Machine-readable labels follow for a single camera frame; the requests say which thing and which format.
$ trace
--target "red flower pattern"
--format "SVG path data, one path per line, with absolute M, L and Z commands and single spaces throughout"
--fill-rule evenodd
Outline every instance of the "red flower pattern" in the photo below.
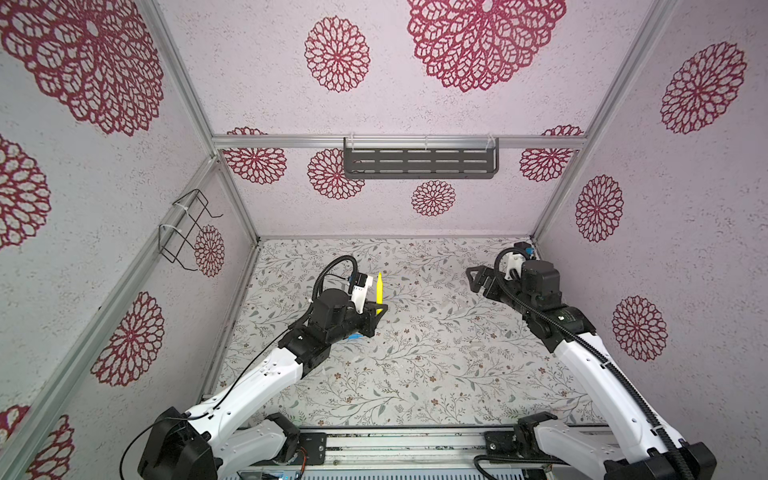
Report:
M 0 135 L 0 249 L 35 236 L 51 211 L 50 196 L 35 159 Z
M 488 90 L 531 64 L 565 0 L 408 0 L 414 55 L 444 87 Z
M 440 180 L 430 180 L 419 185 L 411 196 L 411 205 L 425 217 L 444 214 L 453 206 L 456 192 L 450 184 Z
M 10 409 L 0 412 L 0 449 L 5 444 L 16 426 L 27 415 L 29 411 L 28 406 L 14 405 Z
M 315 190 L 328 198 L 350 198 L 365 186 L 365 180 L 344 176 L 344 152 L 338 148 L 319 151 L 310 159 L 306 174 Z
M 744 70 L 744 52 L 727 41 L 688 58 L 661 99 L 661 120 L 667 129 L 688 134 L 711 124 L 736 99 Z
M 619 226 L 623 206 L 619 183 L 598 175 L 581 189 L 576 202 L 576 226 L 591 242 L 605 240 Z
M 200 229 L 194 241 L 194 259 L 205 276 L 216 276 L 224 265 L 224 240 L 213 225 Z
M 27 469 L 27 480 L 61 480 L 69 472 L 69 459 L 74 452 L 69 415 L 62 415 L 56 430 L 48 434 L 43 449 Z
M 667 323 L 656 306 L 641 296 L 628 296 L 616 305 L 613 325 L 621 349 L 635 359 L 653 360 L 667 346 Z
M 139 293 L 120 326 L 99 354 L 91 373 L 99 383 L 126 386 L 149 370 L 163 346 L 165 319 L 155 298 Z
M 304 42 L 306 66 L 331 91 L 349 91 L 368 73 L 371 58 L 357 25 L 339 17 L 317 22 Z
M 584 132 L 573 125 L 558 125 L 546 130 L 544 135 L 582 135 Z M 545 182 L 560 177 L 574 151 L 569 148 L 528 148 L 520 158 L 523 176 Z
M 149 129 L 163 99 L 163 71 L 131 0 L 3 0 L 3 48 L 40 91 L 105 133 Z
M 239 127 L 228 135 L 266 135 L 256 128 Z M 255 184 L 277 182 L 286 171 L 282 148 L 234 148 L 221 152 L 232 171 Z

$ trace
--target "yellow marker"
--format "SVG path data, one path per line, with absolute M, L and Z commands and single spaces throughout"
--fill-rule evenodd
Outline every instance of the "yellow marker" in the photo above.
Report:
M 379 280 L 376 281 L 376 303 L 384 303 L 384 282 L 382 281 L 382 273 L 379 272 Z M 376 309 L 376 315 L 379 315 L 379 313 L 382 311 L 382 309 Z

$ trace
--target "black bracket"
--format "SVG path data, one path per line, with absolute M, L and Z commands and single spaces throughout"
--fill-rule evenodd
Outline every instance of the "black bracket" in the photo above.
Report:
M 190 214 L 190 209 L 195 205 L 195 202 L 198 202 L 201 205 L 200 212 L 193 216 Z M 176 201 L 173 203 L 174 207 L 179 207 L 184 209 L 184 219 L 185 217 L 189 217 L 192 220 L 192 226 L 190 227 L 189 231 L 186 233 L 179 230 L 179 224 L 181 220 L 176 225 L 168 225 L 165 223 L 162 223 L 157 226 L 157 251 L 160 252 L 160 254 L 165 257 L 166 260 L 168 260 L 171 263 L 178 263 L 181 265 L 181 268 L 185 270 L 189 270 L 190 272 L 197 272 L 197 268 L 189 268 L 188 266 L 184 266 L 184 264 L 181 262 L 181 259 L 179 258 L 179 254 L 181 253 L 181 249 L 184 248 L 184 245 L 189 245 L 192 250 L 195 250 L 194 245 L 189 241 L 189 237 L 192 234 L 195 227 L 197 227 L 198 230 L 202 230 L 203 227 L 198 223 L 200 220 L 200 217 L 203 216 L 203 213 L 208 214 L 208 217 L 211 218 L 219 218 L 223 216 L 223 214 L 219 215 L 213 215 L 210 210 L 208 210 L 208 199 L 205 197 L 203 192 L 199 188 L 195 188 L 194 190 L 190 190 L 186 192 L 184 195 L 179 197 Z M 170 232 L 170 236 L 165 240 L 165 243 L 162 242 L 163 234 L 165 233 L 165 230 L 167 228 L 171 228 L 172 231 Z M 167 245 L 170 243 L 170 240 L 174 237 L 174 233 L 181 238 L 181 244 L 176 249 L 176 251 L 169 250 L 167 248 Z
M 498 138 L 486 148 L 355 148 L 344 138 L 344 175 L 359 180 L 493 178 Z
M 328 435 L 325 433 L 300 433 L 299 445 L 296 447 L 296 454 L 284 463 L 278 463 L 274 460 L 264 460 L 255 465 L 298 465 L 304 463 L 304 455 L 301 449 L 306 451 L 307 465 L 322 465 L 326 461 L 326 442 Z

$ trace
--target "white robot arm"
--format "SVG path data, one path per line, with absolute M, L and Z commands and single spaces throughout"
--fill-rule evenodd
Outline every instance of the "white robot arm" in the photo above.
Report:
M 353 264 L 348 291 L 324 290 L 325 275 L 343 261 Z M 354 333 L 376 334 L 388 306 L 366 301 L 371 285 L 371 276 L 357 272 L 354 257 L 339 257 L 326 266 L 315 282 L 309 309 L 259 365 L 247 367 L 232 386 L 184 414 L 171 407 L 158 418 L 139 461 L 139 475 L 145 480 L 215 480 L 262 460 L 291 460 L 299 429 L 285 416 L 277 413 L 255 427 L 238 428 L 327 359 L 332 344 Z
M 468 268 L 470 288 L 476 293 L 483 289 L 486 298 L 523 315 L 531 332 L 589 394 L 619 449 L 543 412 L 518 421 L 518 456 L 551 455 L 594 480 L 708 480 L 717 464 L 712 452 L 703 443 L 686 442 L 650 407 L 616 366 L 587 317 L 562 303 L 560 273 L 549 262 L 532 260 L 531 251 L 530 244 L 520 242 L 502 250 L 493 268 Z

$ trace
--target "floral tablecloth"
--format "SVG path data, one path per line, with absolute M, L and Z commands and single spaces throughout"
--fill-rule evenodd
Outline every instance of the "floral tablecloth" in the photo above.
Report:
M 376 336 L 334 345 L 329 359 L 274 397 L 255 420 L 281 411 L 297 425 L 494 424 L 548 410 L 568 422 L 601 422 L 573 375 L 530 334 L 520 314 L 468 287 L 467 267 L 492 265 L 514 242 L 268 240 L 220 386 L 306 310 L 318 272 L 350 254 L 361 272 L 384 278 L 390 310 Z M 349 264 L 333 272 L 344 276 Z M 326 277 L 326 288 L 340 285 Z

